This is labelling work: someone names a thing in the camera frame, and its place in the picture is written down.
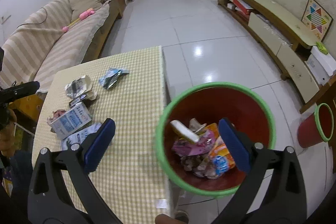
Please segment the person left hand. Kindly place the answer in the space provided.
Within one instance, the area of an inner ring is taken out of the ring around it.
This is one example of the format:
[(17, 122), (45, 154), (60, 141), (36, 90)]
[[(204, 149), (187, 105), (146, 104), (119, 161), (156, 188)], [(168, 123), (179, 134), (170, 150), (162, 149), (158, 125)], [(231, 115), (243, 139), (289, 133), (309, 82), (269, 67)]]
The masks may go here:
[(14, 129), (17, 122), (17, 117), (13, 110), (9, 109), (9, 123), (4, 129), (1, 130), (1, 141), (0, 149), (1, 153), (5, 157), (13, 157), (15, 154), (15, 138), (14, 138)]

